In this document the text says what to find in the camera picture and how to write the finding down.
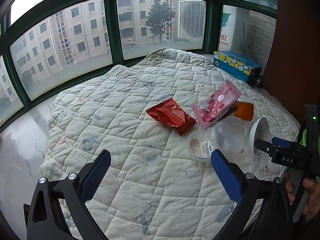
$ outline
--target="blue and yellow box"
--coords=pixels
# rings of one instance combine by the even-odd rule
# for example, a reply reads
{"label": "blue and yellow box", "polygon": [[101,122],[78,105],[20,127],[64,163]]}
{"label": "blue and yellow box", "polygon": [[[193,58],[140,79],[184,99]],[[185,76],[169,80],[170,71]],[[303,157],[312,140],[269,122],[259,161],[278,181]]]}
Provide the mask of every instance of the blue and yellow box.
{"label": "blue and yellow box", "polygon": [[215,51],[213,65],[248,84],[255,82],[262,71],[257,63],[232,51]]}

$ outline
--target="red wrapper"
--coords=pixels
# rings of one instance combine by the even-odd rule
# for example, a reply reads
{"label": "red wrapper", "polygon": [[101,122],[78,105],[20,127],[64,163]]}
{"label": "red wrapper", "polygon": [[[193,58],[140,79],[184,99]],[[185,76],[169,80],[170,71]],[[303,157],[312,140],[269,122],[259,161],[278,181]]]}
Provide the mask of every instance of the red wrapper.
{"label": "red wrapper", "polygon": [[196,120],[186,114],[172,98],[147,109],[146,112],[157,121],[177,129],[180,136],[196,124]]}

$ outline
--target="hand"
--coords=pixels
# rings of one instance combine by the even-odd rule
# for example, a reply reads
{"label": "hand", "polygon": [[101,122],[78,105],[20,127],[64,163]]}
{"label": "hand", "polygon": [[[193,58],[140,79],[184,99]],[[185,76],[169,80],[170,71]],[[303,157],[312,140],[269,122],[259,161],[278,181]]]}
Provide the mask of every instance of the hand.
{"label": "hand", "polygon": [[[290,179],[290,172],[287,172],[285,174],[286,179]],[[304,210],[302,212],[302,215],[304,217],[305,222],[310,221],[320,210],[320,183],[317,182],[315,179],[309,179],[305,178],[302,182],[302,185],[304,188],[310,190],[310,198],[308,200],[307,205],[304,207]],[[295,195],[292,193],[293,192],[293,185],[289,181],[286,185],[285,188],[288,192],[288,197],[289,197],[289,202],[290,205],[292,206],[294,200],[295,200]]]}

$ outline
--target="blue gripper pad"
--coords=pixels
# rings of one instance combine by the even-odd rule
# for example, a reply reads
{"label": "blue gripper pad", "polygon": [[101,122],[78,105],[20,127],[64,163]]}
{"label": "blue gripper pad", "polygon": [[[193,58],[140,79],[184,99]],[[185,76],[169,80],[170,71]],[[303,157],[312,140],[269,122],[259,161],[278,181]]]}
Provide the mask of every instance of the blue gripper pad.
{"label": "blue gripper pad", "polygon": [[211,154],[211,165],[229,198],[239,204],[243,197],[242,185],[217,150]]}
{"label": "blue gripper pad", "polygon": [[106,151],[82,182],[80,199],[83,204],[86,201],[92,200],[110,165],[111,155],[110,152]]}
{"label": "blue gripper pad", "polygon": [[291,143],[289,141],[283,140],[278,137],[273,137],[271,142],[283,148],[291,148]]}

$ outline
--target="quilted blanket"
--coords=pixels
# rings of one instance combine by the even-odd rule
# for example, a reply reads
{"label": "quilted blanket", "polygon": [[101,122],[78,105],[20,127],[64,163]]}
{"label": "quilted blanket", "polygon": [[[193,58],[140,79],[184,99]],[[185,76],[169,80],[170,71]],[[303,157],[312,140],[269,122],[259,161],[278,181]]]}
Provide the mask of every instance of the quilted blanket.
{"label": "quilted blanket", "polygon": [[[57,96],[41,174],[49,180],[64,179],[107,149],[111,167],[86,206],[109,239],[212,240],[236,204],[211,164],[193,161],[187,152],[186,138],[199,129],[198,123],[180,137],[146,109],[173,98],[195,117],[191,105],[226,80],[241,91],[240,101],[254,104],[257,117],[268,119],[272,136],[296,139],[293,118],[245,82],[201,55],[160,49],[133,67],[117,65]],[[250,163],[256,174],[257,163],[250,156],[244,152],[234,161],[241,168]],[[267,154],[260,169],[262,178],[269,180],[284,173]],[[65,202],[61,205],[71,232],[80,239]],[[260,205],[257,201],[249,222]]]}

